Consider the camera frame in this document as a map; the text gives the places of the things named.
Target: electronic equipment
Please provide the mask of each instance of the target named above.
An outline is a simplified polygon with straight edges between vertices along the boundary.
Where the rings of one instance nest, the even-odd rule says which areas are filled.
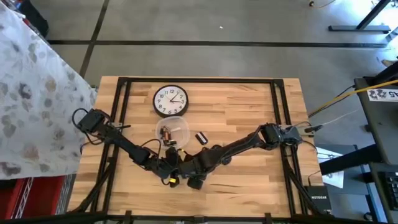
[[[325,186],[306,186],[305,190],[307,190],[308,195],[319,210],[324,211],[326,214],[331,213],[328,189]]]
[[[380,172],[382,186],[391,210],[398,210],[398,172]]]

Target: wooden table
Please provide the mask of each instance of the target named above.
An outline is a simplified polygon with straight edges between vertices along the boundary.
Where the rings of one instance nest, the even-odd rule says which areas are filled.
[[[111,114],[117,80],[118,77],[101,79],[95,108]],[[299,80],[285,78],[284,83],[292,123],[306,121],[307,111]],[[169,83],[132,84],[125,119],[125,124],[131,124],[132,127],[125,129],[123,134],[135,144],[154,138],[156,123],[161,118],[154,112],[152,97],[156,90],[166,84]],[[205,133],[209,139],[208,146],[211,147],[243,138],[260,124],[275,123],[269,84],[178,85],[186,89],[190,100],[189,109],[183,116],[191,131],[190,142],[184,147],[189,153],[201,149],[194,137],[199,131]],[[280,100],[279,108],[283,111]],[[157,150],[156,142],[148,146]],[[102,145],[84,148],[69,210],[77,207],[94,186],[102,151]],[[305,143],[299,145],[298,159],[306,184],[307,177],[319,170],[314,148]],[[311,176],[311,182],[321,185],[321,175]],[[293,188],[296,211],[300,213],[299,198]],[[273,217],[290,217],[280,149],[251,149],[234,156],[229,165],[217,167],[207,177],[201,190],[189,188],[186,180],[182,180],[174,189],[164,186],[156,175],[136,166],[121,150],[108,213],[124,215],[126,210],[132,210],[134,215],[263,217],[264,213],[271,212]]]

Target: label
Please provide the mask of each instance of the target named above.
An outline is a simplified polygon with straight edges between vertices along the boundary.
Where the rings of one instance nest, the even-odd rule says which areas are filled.
[[[398,102],[398,90],[374,89],[367,92],[370,101]]]

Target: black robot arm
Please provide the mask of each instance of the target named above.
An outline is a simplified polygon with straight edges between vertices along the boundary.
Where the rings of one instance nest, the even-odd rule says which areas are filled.
[[[234,155],[254,147],[272,150],[280,144],[299,144],[302,141],[295,126],[282,129],[276,124],[265,124],[245,138],[226,146],[203,148],[195,155],[187,154],[182,160],[174,147],[166,150],[166,158],[160,158],[158,153],[149,148],[135,145],[121,134],[120,129],[109,122],[109,116],[101,110],[87,112],[76,127],[85,134],[124,149],[134,163],[152,171],[161,179],[172,176],[178,180],[179,175],[182,178],[189,178],[188,185],[194,189],[200,189],[206,175],[218,165],[226,165]]]

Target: white cloth with gray pattern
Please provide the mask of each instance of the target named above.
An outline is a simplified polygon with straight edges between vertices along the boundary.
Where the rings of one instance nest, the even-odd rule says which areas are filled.
[[[95,96],[0,1],[0,179],[75,173],[85,136],[73,126],[72,113],[92,108]]]

